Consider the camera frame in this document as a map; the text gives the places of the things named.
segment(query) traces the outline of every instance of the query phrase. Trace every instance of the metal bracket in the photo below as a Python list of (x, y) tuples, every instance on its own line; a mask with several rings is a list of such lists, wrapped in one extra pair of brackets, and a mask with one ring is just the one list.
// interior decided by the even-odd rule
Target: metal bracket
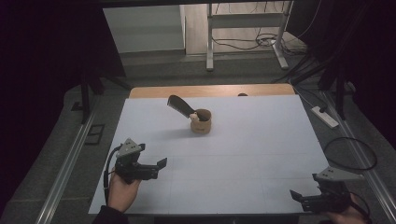
[(364, 180), (364, 175), (356, 175), (329, 166), (328, 168), (317, 174), (316, 178), (328, 181)]
[(143, 151), (144, 149), (136, 144), (134, 141), (132, 141), (131, 138), (128, 138), (125, 143), (121, 146), (119, 153), (117, 154), (117, 158), (133, 154), (133, 153), (138, 153)]

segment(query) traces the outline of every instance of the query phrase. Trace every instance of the human hand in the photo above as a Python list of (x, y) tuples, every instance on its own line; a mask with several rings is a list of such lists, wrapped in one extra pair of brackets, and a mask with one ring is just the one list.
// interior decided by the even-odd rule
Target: human hand
[[(352, 202), (356, 203), (355, 195), (351, 194)], [(365, 224), (363, 215), (352, 206), (349, 206), (342, 213), (323, 213), (324, 216), (328, 217), (334, 224)]]
[(134, 180), (134, 182), (129, 185), (125, 183), (113, 169), (110, 179), (110, 192), (107, 206), (124, 213), (134, 202), (140, 182), (142, 182), (142, 180)]

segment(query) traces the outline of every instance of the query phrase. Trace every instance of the cable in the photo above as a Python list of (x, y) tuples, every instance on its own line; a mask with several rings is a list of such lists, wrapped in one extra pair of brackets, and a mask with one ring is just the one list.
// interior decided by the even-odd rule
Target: cable
[(312, 105), (311, 103), (309, 103), (309, 101), (307, 101), (307, 100), (305, 99), (305, 97), (303, 97), (303, 95), (300, 94), (299, 91), (297, 91), (297, 93), (299, 94), (299, 96), (300, 96), (306, 103), (308, 103), (308, 104), (311, 105), (312, 107), (315, 107), (314, 105)]
[(108, 172), (108, 169), (110, 167), (110, 162), (111, 162), (111, 158), (113, 158), (113, 155), (116, 151), (120, 150), (121, 146), (114, 148), (110, 155), (107, 158), (107, 163), (106, 163), (106, 169), (103, 171), (103, 190), (105, 191), (105, 200), (106, 200), (106, 204), (108, 202), (108, 193), (109, 193), (109, 186), (108, 186), (108, 175), (110, 175), (111, 173)]
[(218, 14), (219, 6), (220, 6), (220, 3), (218, 3), (218, 6), (216, 7), (216, 12), (215, 12), (215, 14)]
[(364, 206), (366, 206), (366, 210), (367, 210), (367, 216), (369, 217), (371, 215), (369, 204), (359, 194), (352, 192), (352, 191), (347, 191), (347, 193), (355, 195), (364, 203)]
[(249, 50), (249, 49), (256, 49), (256, 48), (260, 47), (260, 45), (257, 45), (257, 46), (252, 47), (252, 48), (242, 49), (242, 48), (238, 48), (237, 46), (234, 46), (234, 45), (219, 43), (219, 42), (216, 41), (216, 39), (214, 39), (213, 37), (212, 37), (212, 39), (213, 39), (213, 41), (214, 41), (216, 44), (218, 44), (218, 45), (228, 46), (228, 47), (231, 47), (231, 48), (234, 48), (234, 49)]
[(274, 10), (275, 10), (275, 12), (277, 12), (275, 1), (273, 3), (274, 3)]
[(271, 81), (271, 83), (277, 83), (278, 81), (280, 81), (280, 80), (282, 80), (282, 79), (284, 79), (286, 77), (290, 77), (291, 75), (293, 75), (297, 71), (297, 69), (299, 69), (310, 58), (311, 58), (311, 54), (307, 53), (292, 69), (289, 70), (289, 72), (285, 76), (273, 79)]
[(259, 2), (256, 2), (256, 7), (250, 13), (253, 13), (254, 11), (256, 11), (258, 6), (259, 6)]
[(285, 40), (283, 38), (281, 39), (280, 44), (281, 44), (280, 46), (282, 48), (282, 51), (284, 53), (288, 54), (289, 56), (305, 55), (306, 54), (306, 52), (304, 52), (304, 51), (300, 51), (300, 50), (297, 50), (297, 49), (289, 49), (286, 46)]
[(299, 88), (299, 89), (301, 89), (301, 90), (303, 90), (303, 91), (306, 91), (306, 92), (308, 92), (309, 94), (315, 96), (318, 100), (320, 100), (320, 101), (324, 104), (324, 106), (321, 106), (321, 107), (320, 107), (320, 112), (323, 113), (323, 112), (326, 110), (326, 108), (328, 107), (328, 105), (326, 104), (326, 102), (324, 102), (324, 100), (320, 99), (320, 97), (318, 97), (318, 96), (317, 96), (316, 94), (314, 94), (312, 91), (309, 91), (309, 90), (306, 90), (306, 89), (304, 89), (304, 88), (302, 88), (302, 87), (297, 87), (297, 86), (296, 86), (296, 88)]
[(290, 41), (292, 41), (292, 40), (295, 40), (295, 39), (298, 39), (298, 38), (300, 38), (301, 36), (305, 35), (305, 33), (311, 28), (312, 24), (313, 24), (314, 21), (315, 21), (315, 18), (316, 18), (317, 15), (318, 15), (319, 8), (320, 8), (320, 5), (321, 5), (321, 1), (322, 1), (322, 0), (319, 1), (318, 8), (317, 8), (317, 11), (315, 12), (314, 18), (312, 19), (312, 21), (311, 21), (311, 23), (309, 24), (309, 26), (305, 29), (305, 31), (304, 31), (302, 34), (296, 36), (295, 38), (289, 40), (288, 42), (290, 42)]
[[(234, 48), (234, 49), (241, 49), (241, 50), (249, 50), (249, 49), (256, 49), (256, 48), (258, 48), (258, 47), (269, 47), (269, 46), (271, 46), (272, 44), (269, 43), (268, 40), (269, 40), (269, 39), (271, 39), (271, 40), (272, 40), (272, 39), (275, 39), (276, 35), (274, 35), (274, 34), (260, 34), (260, 30), (259, 30), (259, 33), (257, 34), (255, 40), (247, 40), (247, 39), (215, 39), (215, 38), (213, 38), (213, 37), (212, 37), (212, 39), (213, 39), (213, 41), (214, 41), (216, 44), (218, 44), (218, 45), (228, 46), (228, 47), (231, 47), (231, 48)], [(258, 37), (261, 36), (261, 35), (272, 35), (272, 36), (271, 36), (271, 37), (265, 37), (265, 38), (260, 38), (260, 39), (258, 39)], [(239, 47), (234, 46), (234, 45), (224, 44), (224, 43), (219, 43), (219, 42), (218, 42), (218, 41), (226, 41), (226, 40), (245, 41), (245, 42), (256, 42), (256, 43), (257, 43), (257, 46), (252, 47), (252, 48), (243, 49), (243, 48), (239, 48)], [(262, 41), (262, 42), (267, 41), (268, 44), (267, 44), (267, 45), (264, 45), (263, 43), (260, 43), (260, 41)]]
[(353, 141), (357, 141), (357, 142), (361, 143), (362, 145), (366, 146), (368, 148), (368, 150), (370, 151), (370, 153), (373, 155), (374, 162), (373, 162), (373, 164), (371, 166), (366, 167), (366, 168), (355, 168), (355, 167), (351, 167), (351, 166), (347, 166), (347, 165), (341, 164), (341, 163), (339, 163), (337, 161), (334, 161), (334, 160), (332, 160), (332, 159), (330, 159), (330, 158), (328, 158), (326, 156), (328, 161), (331, 161), (332, 163), (334, 163), (334, 164), (336, 164), (336, 165), (338, 165), (338, 166), (340, 166), (342, 168), (346, 168), (346, 169), (350, 169), (350, 170), (358, 170), (358, 171), (372, 170), (378, 164), (378, 157), (375, 155), (375, 152), (373, 151), (373, 149), (369, 145), (367, 145), (366, 143), (364, 143), (361, 140), (356, 139), (356, 138), (351, 138), (351, 137), (337, 137), (337, 138), (334, 138), (332, 141), (330, 141), (328, 144), (326, 144), (326, 146), (323, 148), (323, 153), (326, 153), (326, 150), (328, 149), (328, 147), (329, 147), (329, 145), (331, 143), (336, 142), (338, 140), (353, 140)]

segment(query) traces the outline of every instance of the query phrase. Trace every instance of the metal rail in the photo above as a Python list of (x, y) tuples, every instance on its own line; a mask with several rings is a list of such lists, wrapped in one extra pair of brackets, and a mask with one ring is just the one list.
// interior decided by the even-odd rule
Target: metal rail
[[(353, 134), (352, 130), (350, 129), (347, 121), (341, 120), (338, 116), (335, 108), (334, 108), (334, 100), (332, 99), (329, 92), (322, 92), (322, 96), (324, 100), (328, 103), (328, 108), (330, 109), (333, 117), (337, 120), (340, 124), (340, 130), (346, 137), (356, 138)], [(370, 166), (370, 160), (364, 153), (363, 148), (360, 144), (356, 142), (350, 143), (351, 151), (355, 159), (357, 160), (360, 167), (368, 167)], [(384, 181), (382, 181), (381, 177), (379, 176), (376, 170), (369, 170), (364, 172), (364, 176), (370, 187), (372, 188), (373, 192), (375, 193), (376, 198), (382, 205), (385, 213), (388, 216), (390, 223), (396, 224), (396, 202), (393, 199), (392, 195), (390, 194), (387, 186), (385, 185)]]
[(49, 195), (47, 196), (40, 213), (38, 214), (37, 220), (35, 221), (36, 224), (51, 223), (62, 194), (64, 193), (64, 189), (66, 188), (67, 181), (73, 171), (78, 154), (84, 145), (85, 138), (92, 125), (99, 102), (100, 96), (93, 96), (92, 112), (88, 116), (85, 124), (81, 124), (81, 127), (78, 130), (78, 135), (76, 136), (73, 145), (70, 147), (69, 153), (67, 154), (66, 159), (64, 159), (64, 164), (62, 165), (61, 170), (49, 191)]

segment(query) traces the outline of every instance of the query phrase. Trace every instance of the white table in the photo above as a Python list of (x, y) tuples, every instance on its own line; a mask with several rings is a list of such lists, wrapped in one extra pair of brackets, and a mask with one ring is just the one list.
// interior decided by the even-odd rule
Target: white table
[[(146, 144), (140, 163), (168, 158), (158, 179), (142, 182), (127, 214), (302, 213), (290, 189), (320, 194), (312, 174), (328, 163), (298, 95), (184, 99), (212, 112), (209, 134), (191, 132), (167, 98), (125, 102), (111, 149), (131, 137)], [(105, 204), (102, 186), (101, 177), (90, 214)]]

